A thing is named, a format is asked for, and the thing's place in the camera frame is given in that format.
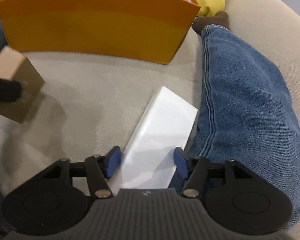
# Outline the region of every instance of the beige couch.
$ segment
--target beige couch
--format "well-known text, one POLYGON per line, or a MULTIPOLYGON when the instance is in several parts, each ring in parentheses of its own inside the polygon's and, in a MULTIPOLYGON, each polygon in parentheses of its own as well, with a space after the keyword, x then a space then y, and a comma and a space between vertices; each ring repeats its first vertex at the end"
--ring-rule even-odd
MULTIPOLYGON (((300 122, 300 17, 280 0, 226 0, 232 32, 281 70, 300 122)), ((190 29, 165 66, 79 53, 26 53, 46 81, 22 125, 0 116, 4 193, 61 157, 82 161, 124 148, 154 91, 164 85, 198 107, 202 45, 190 29)), ((84 180, 77 187, 86 190, 84 180)), ((290 231, 300 240, 300 222, 290 231)))

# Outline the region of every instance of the brown sock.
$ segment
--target brown sock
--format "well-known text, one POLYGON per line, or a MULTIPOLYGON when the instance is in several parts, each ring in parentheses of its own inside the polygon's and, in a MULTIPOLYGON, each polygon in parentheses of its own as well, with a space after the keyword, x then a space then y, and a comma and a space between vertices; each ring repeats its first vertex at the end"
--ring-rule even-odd
POLYGON ((223 11, 216 13, 215 16, 197 17, 192 23, 192 29, 201 36, 202 30, 205 26, 210 24, 217 24, 227 28, 228 30, 230 29, 228 14, 223 11))

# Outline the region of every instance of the ribbed gray surface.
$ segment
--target ribbed gray surface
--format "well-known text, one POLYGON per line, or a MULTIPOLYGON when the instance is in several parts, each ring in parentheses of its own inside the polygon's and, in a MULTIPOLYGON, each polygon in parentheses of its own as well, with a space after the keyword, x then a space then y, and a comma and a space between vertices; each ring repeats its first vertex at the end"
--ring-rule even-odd
POLYGON ((96 201, 73 228, 50 236, 5 240, 292 240, 284 230, 266 236, 245 236, 213 221, 199 200, 181 198, 174 189, 121 190, 117 197, 96 201))

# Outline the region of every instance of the brown cardboard box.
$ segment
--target brown cardboard box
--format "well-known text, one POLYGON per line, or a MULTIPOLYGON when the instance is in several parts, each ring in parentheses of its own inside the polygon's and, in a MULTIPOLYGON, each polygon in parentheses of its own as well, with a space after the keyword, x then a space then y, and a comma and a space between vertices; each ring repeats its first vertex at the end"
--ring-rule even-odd
POLYGON ((44 80, 26 56, 8 46, 0 52, 0 78, 21 83, 21 98, 11 103, 0 102, 0 114, 22 123, 44 80))

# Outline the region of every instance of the small cardboard box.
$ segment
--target small cardboard box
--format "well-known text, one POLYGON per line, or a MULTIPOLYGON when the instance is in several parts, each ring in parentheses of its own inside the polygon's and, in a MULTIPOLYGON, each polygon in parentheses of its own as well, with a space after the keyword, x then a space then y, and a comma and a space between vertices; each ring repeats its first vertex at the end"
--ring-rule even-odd
POLYGON ((11 103, 0 102, 0 114, 22 123, 44 80, 26 56, 8 46, 0 52, 0 78, 21 83, 21 98, 11 103))
POLYGON ((18 51, 105 54, 168 64, 200 6, 195 0, 0 0, 18 51))

